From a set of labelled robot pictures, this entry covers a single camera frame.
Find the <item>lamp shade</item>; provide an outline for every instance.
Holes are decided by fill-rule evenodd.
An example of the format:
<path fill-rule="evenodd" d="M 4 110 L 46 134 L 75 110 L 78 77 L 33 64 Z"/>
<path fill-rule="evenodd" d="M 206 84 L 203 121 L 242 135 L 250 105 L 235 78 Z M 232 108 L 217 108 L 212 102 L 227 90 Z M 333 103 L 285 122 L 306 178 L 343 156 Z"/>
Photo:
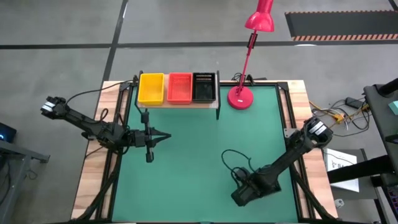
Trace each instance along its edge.
<path fill-rule="evenodd" d="M 259 0 L 255 13 L 248 18 L 244 26 L 248 29 L 273 32 L 274 20 L 271 17 L 273 2 L 274 0 Z"/>

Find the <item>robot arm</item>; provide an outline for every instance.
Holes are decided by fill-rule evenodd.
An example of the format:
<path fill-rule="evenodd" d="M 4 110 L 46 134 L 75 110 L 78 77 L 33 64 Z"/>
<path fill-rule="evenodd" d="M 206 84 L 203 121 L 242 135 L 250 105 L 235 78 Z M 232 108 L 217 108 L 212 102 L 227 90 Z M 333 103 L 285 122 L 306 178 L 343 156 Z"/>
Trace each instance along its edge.
<path fill-rule="evenodd" d="M 234 178 L 240 182 L 240 185 L 231 194 L 233 200 L 239 206 L 245 206 L 252 200 L 280 191 L 277 180 L 279 174 L 313 148 L 326 146 L 331 141 L 332 135 L 333 131 L 326 127 L 318 118 L 312 117 L 306 120 L 304 127 L 300 131 L 296 130 L 290 137 L 285 139 L 287 151 L 274 163 L 258 168 L 253 173 L 244 167 L 234 173 Z M 304 192 L 311 194 L 309 189 L 304 190 Z"/>
<path fill-rule="evenodd" d="M 147 147 L 146 160 L 152 162 L 154 155 L 152 148 L 169 137 L 171 134 L 163 133 L 149 127 L 149 112 L 141 113 L 141 122 L 145 130 L 130 130 L 115 122 L 105 122 L 102 119 L 95 121 L 78 111 L 71 109 L 64 98 L 47 97 L 47 102 L 40 109 L 42 115 L 50 119 L 62 119 L 83 130 L 82 136 L 87 139 L 97 139 L 104 146 L 115 153 L 122 153 L 124 147 Z"/>

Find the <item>green mat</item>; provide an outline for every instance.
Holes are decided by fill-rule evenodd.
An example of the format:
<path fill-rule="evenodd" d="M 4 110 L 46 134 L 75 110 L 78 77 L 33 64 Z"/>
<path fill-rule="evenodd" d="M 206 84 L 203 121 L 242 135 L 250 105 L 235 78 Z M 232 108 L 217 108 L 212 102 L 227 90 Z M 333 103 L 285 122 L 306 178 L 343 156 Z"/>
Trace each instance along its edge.
<path fill-rule="evenodd" d="M 225 149 L 252 158 L 256 169 L 285 152 L 274 87 L 251 88 L 254 103 L 244 111 L 226 102 L 230 87 L 221 87 L 220 120 L 210 109 L 151 109 L 150 124 L 172 134 L 154 149 L 146 163 L 144 148 L 123 156 L 113 221 L 130 222 L 297 222 L 289 170 L 279 176 L 282 191 L 237 206 L 231 198 L 236 184 L 221 161 Z M 143 129 L 134 105 L 131 128 Z M 227 152 L 227 164 L 245 166 L 245 158 Z"/>

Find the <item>desk lamp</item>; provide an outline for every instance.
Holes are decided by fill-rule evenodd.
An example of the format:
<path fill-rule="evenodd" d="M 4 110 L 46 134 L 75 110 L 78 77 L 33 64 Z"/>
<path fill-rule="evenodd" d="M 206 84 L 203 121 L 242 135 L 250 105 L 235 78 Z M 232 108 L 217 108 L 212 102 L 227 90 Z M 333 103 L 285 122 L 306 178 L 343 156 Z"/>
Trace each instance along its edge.
<path fill-rule="evenodd" d="M 246 54 L 246 61 L 244 62 L 243 73 L 241 75 L 239 85 L 234 86 L 228 93 L 228 103 L 237 110 L 245 110 L 253 103 L 253 93 L 247 87 L 244 87 L 244 79 L 246 76 L 246 67 L 250 57 L 251 50 L 254 48 L 254 43 L 257 39 L 257 31 L 273 32 L 274 21 L 271 17 L 271 7 L 274 0 L 259 0 L 257 9 L 253 15 L 245 23 L 245 27 L 254 30 L 250 35 L 248 43 L 248 53 Z"/>

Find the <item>red bin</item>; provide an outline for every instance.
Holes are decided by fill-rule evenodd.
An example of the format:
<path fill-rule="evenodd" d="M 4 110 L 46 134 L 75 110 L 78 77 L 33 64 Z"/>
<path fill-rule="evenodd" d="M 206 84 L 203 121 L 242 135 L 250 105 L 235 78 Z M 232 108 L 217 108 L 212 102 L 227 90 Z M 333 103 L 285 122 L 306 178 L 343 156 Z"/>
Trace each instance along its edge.
<path fill-rule="evenodd" d="M 190 104 L 192 102 L 192 83 L 192 73 L 170 73 L 167 101 L 171 104 Z"/>

